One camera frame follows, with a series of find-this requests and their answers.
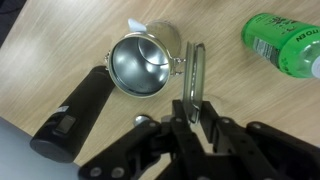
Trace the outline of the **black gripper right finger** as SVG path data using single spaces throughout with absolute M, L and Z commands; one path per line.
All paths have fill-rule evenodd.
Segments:
M 244 129 L 232 118 L 219 116 L 209 101 L 202 102 L 200 123 L 213 145 L 208 158 L 215 180 L 287 180 Z

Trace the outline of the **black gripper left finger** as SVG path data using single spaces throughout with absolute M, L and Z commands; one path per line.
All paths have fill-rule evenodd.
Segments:
M 189 127 L 180 100 L 172 101 L 172 115 L 169 122 L 174 140 L 170 150 L 172 161 L 161 172 L 159 180 L 213 180 L 204 150 Z

